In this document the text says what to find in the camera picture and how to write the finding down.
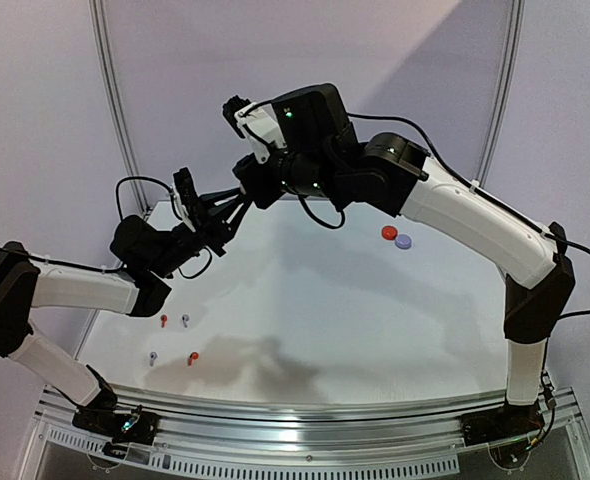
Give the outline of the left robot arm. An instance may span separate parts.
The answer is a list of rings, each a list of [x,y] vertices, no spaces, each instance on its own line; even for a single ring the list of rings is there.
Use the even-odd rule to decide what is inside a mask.
[[[111,311],[135,318],[158,314],[171,292],[167,279],[204,250],[224,255],[250,200],[242,188],[197,195],[176,186],[181,221],[157,230],[142,218],[122,220],[110,249],[121,266],[105,269],[48,260],[11,241],[0,248],[0,357],[23,365],[84,409],[103,434],[123,426],[123,412],[106,381],[48,340],[31,323],[36,308]]]

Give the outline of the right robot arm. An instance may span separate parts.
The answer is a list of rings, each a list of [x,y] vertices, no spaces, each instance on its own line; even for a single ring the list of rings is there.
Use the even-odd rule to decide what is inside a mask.
[[[449,168],[430,143],[390,132],[360,141],[333,84],[264,102],[233,97],[222,111],[251,146],[233,172],[256,207],[286,194],[323,198],[337,211],[365,203],[434,228],[499,268],[508,370],[506,403],[491,422],[502,436],[527,424],[548,339],[576,284],[563,228],[538,225],[505,206]]]

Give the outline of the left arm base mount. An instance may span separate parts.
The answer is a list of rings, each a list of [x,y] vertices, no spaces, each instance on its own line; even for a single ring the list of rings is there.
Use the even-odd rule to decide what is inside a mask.
[[[89,404],[77,409],[72,425],[86,432],[110,437],[116,444],[152,445],[160,420],[160,415],[145,411],[141,405],[117,411],[115,405]]]

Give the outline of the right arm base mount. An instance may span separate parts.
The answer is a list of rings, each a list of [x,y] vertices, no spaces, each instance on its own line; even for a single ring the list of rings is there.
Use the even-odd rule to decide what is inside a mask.
[[[525,435],[544,426],[543,415],[535,404],[499,407],[463,414],[461,433],[466,446],[492,443]]]

